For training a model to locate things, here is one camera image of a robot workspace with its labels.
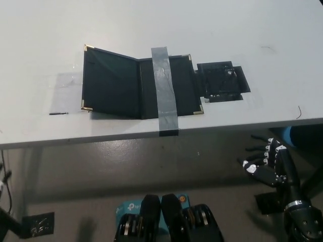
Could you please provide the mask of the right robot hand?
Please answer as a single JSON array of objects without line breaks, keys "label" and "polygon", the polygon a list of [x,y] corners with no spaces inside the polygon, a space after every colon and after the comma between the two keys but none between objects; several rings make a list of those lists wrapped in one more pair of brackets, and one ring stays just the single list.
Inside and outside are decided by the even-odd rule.
[{"label": "right robot hand", "polygon": [[258,153],[245,159],[238,158],[237,161],[250,177],[274,188],[281,183],[280,175],[277,175],[275,167],[277,156],[280,151],[287,148],[275,138],[258,135],[251,135],[251,137],[255,140],[261,140],[264,145],[246,148],[245,150],[248,152],[258,151]]}]

